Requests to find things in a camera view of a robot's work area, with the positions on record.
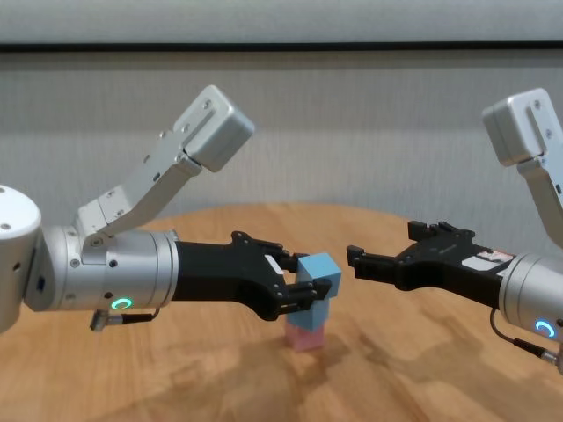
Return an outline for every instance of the metal bracket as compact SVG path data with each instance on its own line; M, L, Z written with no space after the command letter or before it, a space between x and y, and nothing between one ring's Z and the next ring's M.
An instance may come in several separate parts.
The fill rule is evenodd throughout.
M551 240L563 248L563 130L547 92L523 92L488 107L483 121L497 158L516 164Z
M252 122L215 86L203 90L122 185L78 209L83 260L101 264L100 243L152 220L202 167L221 170L253 131Z

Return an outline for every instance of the label sticker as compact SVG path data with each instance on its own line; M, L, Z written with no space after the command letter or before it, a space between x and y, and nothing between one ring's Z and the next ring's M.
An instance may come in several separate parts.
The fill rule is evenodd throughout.
M274 271L276 271L280 275L283 275L283 270L280 268L280 266L278 266L278 263L275 262L275 259L271 255L264 255L264 256L266 257L267 262L270 263Z
M464 259L461 264L462 266L468 266L477 271L489 271L500 265L496 262L487 261L486 259L480 259L477 257Z
M513 258L512 255L508 255L507 253L502 253L498 251L492 251L492 252L482 251L478 253L477 256L479 258L486 259L487 261L497 262L499 264L504 264L505 262L509 262Z
M498 251L482 251L475 255L474 257L470 257L468 259L464 259L462 261L463 266L468 266L473 270L477 271L489 271L495 268L496 266L500 266L511 261L514 257L512 255L508 255L507 253L498 252ZM504 272L501 271L498 275L504 275Z

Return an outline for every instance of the blue cube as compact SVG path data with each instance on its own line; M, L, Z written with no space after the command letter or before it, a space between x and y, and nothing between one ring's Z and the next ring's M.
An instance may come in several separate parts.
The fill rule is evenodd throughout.
M326 295L326 300L336 297L340 287L342 271L338 268L328 253L319 253L300 258L297 265L296 283L327 279L331 281L331 289Z

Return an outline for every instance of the white wall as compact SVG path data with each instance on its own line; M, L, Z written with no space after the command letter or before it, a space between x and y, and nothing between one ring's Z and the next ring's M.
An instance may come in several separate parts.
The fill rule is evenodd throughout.
M560 0L0 0L0 43L563 40Z
M523 179L496 161L480 113L538 86L563 113L559 51L0 55L0 181L32 196L47 222L70 222L207 84L258 131L168 214L334 202L446 220L514 252L556 252Z

